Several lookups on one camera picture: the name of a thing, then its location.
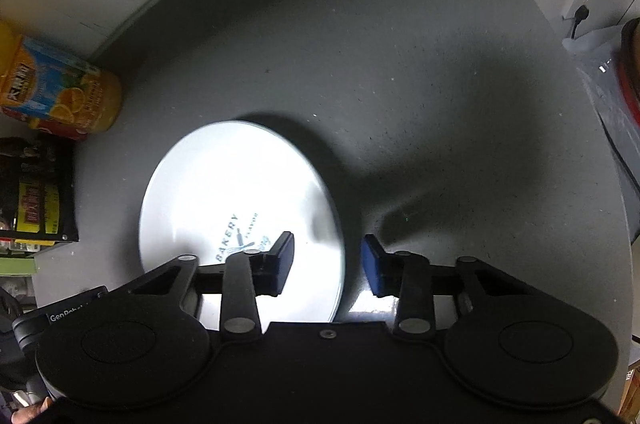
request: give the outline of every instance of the gray table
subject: gray table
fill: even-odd
[[[362,289],[357,243],[452,264],[473,254],[631,326],[618,179],[582,85],[533,0],[161,0],[98,62],[126,100],[81,144],[81,241],[38,257],[46,304],[140,273],[138,216],[162,156],[196,128],[261,122],[326,181],[347,246],[338,317]]]

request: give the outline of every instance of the screw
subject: screw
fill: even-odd
[[[246,334],[255,328],[255,322],[249,318],[231,318],[225,321],[225,330],[232,334]]]
[[[325,330],[320,330],[320,337],[323,339],[335,339],[338,336],[338,332],[335,330],[329,330],[326,328]]]
[[[400,321],[400,330],[407,334],[424,334],[431,328],[431,323],[420,318],[407,318]]]

